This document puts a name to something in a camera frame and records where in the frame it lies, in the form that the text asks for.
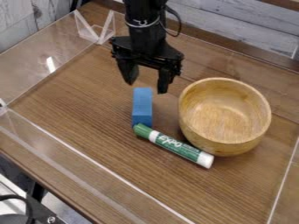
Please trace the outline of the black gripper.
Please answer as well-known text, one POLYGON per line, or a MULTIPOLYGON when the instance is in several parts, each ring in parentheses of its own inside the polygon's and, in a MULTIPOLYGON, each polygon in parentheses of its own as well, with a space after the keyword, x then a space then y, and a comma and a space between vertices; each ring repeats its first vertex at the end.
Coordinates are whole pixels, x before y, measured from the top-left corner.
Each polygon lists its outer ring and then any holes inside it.
POLYGON ((158 45, 134 47, 128 36, 118 36, 110 40, 112 57, 116 59, 119 71, 128 85, 132 85, 139 75, 139 67, 159 70, 158 93, 166 94, 174 82, 174 75, 182 74, 183 53, 164 40, 158 45))

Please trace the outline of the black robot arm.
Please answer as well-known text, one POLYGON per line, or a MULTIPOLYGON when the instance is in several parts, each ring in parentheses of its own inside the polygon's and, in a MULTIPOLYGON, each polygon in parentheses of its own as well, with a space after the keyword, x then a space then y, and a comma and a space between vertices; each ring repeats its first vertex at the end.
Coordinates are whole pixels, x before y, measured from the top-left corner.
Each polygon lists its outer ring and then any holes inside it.
POLYGON ((110 40, 112 57, 128 85, 139 76, 139 66, 151 67, 159 73, 158 93, 166 94, 174 77, 182 74, 183 53, 168 43, 168 35, 178 37, 183 22, 178 12, 167 5, 168 0, 123 0, 126 6, 126 25, 128 36, 110 40), (166 13, 178 18, 178 33, 166 30, 166 13))

